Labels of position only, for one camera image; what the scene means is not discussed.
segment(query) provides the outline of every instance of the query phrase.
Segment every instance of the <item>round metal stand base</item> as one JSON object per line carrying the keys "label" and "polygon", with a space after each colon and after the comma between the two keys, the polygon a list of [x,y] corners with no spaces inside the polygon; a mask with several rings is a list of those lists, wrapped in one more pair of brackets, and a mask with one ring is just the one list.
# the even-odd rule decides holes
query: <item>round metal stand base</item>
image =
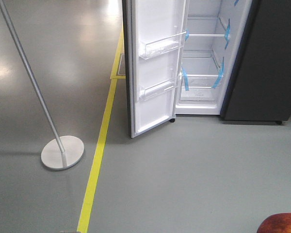
{"label": "round metal stand base", "polygon": [[41,160],[45,166],[54,170],[63,170],[75,165],[82,157],[84,152],[83,142],[74,136],[61,136],[60,140],[65,149],[67,166],[63,166],[62,154],[56,142],[51,140],[43,148]]}

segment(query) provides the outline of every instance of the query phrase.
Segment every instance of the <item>yellow tape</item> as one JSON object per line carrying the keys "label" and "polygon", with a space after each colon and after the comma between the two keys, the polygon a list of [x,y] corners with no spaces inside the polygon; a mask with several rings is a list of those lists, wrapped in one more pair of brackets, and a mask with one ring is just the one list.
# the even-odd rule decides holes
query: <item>yellow tape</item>
{"label": "yellow tape", "polygon": [[125,79],[125,76],[123,75],[117,75],[117,69],[120,63],[121,53],[124,53],[124,36],[123,36],[123,30],[121,31],[120,38],[118,39],[116,53],[115,53],[115,59],[113,62],[112,72],[110,79]]}
{"label": "yellow tape", "polygon": [[81,232],[81,233],[87,233],[92,208],[94,205],[95,192],[97,188],[97,182],[98,182],[103,152],[105,149],[105,144],[106,144],[106,139],[107,139],[107,132],[108,132],[108,127],[109,127],[109,122],[110,122],[110,117],[111,117],[111,111],[112,111],[112,106],[113,106],[113,101],[114,101],[117,79],[119,79],[118,77],[120,77],[120,79],[125,78],[125,76],[116,75],[118,64],[119,64],[119,57],[120,57],[122,49],[123,49],[123,31],[120,34],[120,38],[117,45],[115,59],[114,59],[111,76],[110,76],[111,85],[109,89],[108,99],[107,99],[105,111],[103,114],[103,119],[102,119],[102,123],[100,127],[96,151],[94,155],[94,161],[93,161],[91,172],[89,175],[87,188],[86,188],[85,196],[83,200],[83,206],[82,206],[82,210],[80,214],[78,232]]}

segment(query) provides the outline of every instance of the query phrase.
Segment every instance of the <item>red apple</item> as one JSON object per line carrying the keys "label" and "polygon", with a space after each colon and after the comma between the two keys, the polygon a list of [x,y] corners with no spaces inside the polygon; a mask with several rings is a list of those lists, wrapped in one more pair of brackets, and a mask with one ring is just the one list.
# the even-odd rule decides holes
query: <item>red apple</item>
{"label": "red apple", "polygon": [[269,216],[261,223],[257,233],[291,233],[291,213]]}

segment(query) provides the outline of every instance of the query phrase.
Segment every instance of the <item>blue protective tape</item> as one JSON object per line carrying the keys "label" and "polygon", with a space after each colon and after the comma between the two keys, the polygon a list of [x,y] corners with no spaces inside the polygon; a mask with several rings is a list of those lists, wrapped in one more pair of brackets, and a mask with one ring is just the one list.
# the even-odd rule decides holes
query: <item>blue protective tape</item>
{"label": "blue protective tape", "polygon": [[228,26],[226,28],[225,35],[224,35],[224,38],[226,40],[225,49],[227,49],[228,44],[229,44],[229,35],[230,35],[230,33],[231,33],[231,20],[228,19]]}
{"label": "blue protective tape", "polygon": [[186,73],[185,69],[183,67],[182,68],[182,74],[183,74],[183,78],[184,78],[184,88],[186,91],[189,91],[189,80],[188,80],[188,74]]}
{"label": "blue protective tape", "polygon": [[187,41],[187,39],[189,39],[189,36],[190,36],[190,32],[188,29],[186,29],[186,34],[185,34],[185,39],[184,41]]}
{"label": "blue protective tape", "polygon": [[221,69],[220,69],[220,71],[219,71],[218,78],[217,78],[217,80],[214,82],[212,88],[215,89],[215,88],[218,87],[218,85],[220,84],[220,81],[222,80],[223,76],[224,76],[224,57],[223,57],[223,61],[222,61],[222,65],[221,65]]}

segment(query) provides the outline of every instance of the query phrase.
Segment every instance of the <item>stand pole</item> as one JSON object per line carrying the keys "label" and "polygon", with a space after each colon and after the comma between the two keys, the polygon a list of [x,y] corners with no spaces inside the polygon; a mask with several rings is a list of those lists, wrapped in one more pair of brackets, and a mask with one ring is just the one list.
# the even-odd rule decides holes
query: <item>stand pole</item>
{"label": "stand pole", "polygon": [[65,152],[64,146],[63,146],[62,141],[61,141],[61,139],[60,139],[60,137],[59,137],[59,135],[57,133],[57,130],[55,128],[55,125],[53,123],[53,120],[52,120],[52,118],[51,118],[51,116],[49,114],[47,105],[45,104],[45,101],[43,99],[43,96],[42,96],[42,93],[41,93],[40,88],[38,86],[38,83],[37,83],[37,81],[36,81],[36,79],[34,77],[33,71],[32,71],[32,69],[30,67],[30,64],[28,62],[28,59],[27,59],[26,54],[24,52],[24,49],[23,49],[23,47],[21,45],[21,42],[20,42],[20,40],[18,38],[18,35],[17,35],[16,30],[14,28],[13,22],[12,22],[12,20],[10,18],[10,15],[9,15],[7,9],[6,9],[6,6],[5,6],[5,3],[4,3],[3,0],[0,0],[0,9],[1,9],[1,12],[3,14],[3,17],[5,19],[5,22],[6,22],[7,26],[8,26],[8,28],[9,28],[10,34],[11,34],[13,40],[14,40],[14,43],[15,43],[16,48],[18,50],[18,53],[19,53],[19,55],[21,57],[21,60],[23,61],[23,64],[24,64],[25,69],[27,71],[27,74],[28,74],[28,76],[30,78],[30,81],[31,81],[31,83],[32,83],[32,85],[34,87],[34,90],[35,90],[35,92],[36,92],[36,94],[38,96],[38,99],[39,99],[39,101],[41,103],[41,106],[43,108],[43,111],[45,113],[45,116],[47,117],[48,122],[49,122],[49,125],[50,125],[50,127],[51,127],[51,129],[52,129],[52,131],[54,133],[54,136],[55,136],[56,142],[58,144],[58,147],[60,149],[61,160],[62,160],[62,167],[60,167],[60,168],[50,167],[50,168],[53,168],[53,169],[65,169],[65,168],[69,168],[72,165],[74,165],[75,163],[72,164],[72,165],[68,165],[67,164],[67,157],[66,157],[66,152]]}

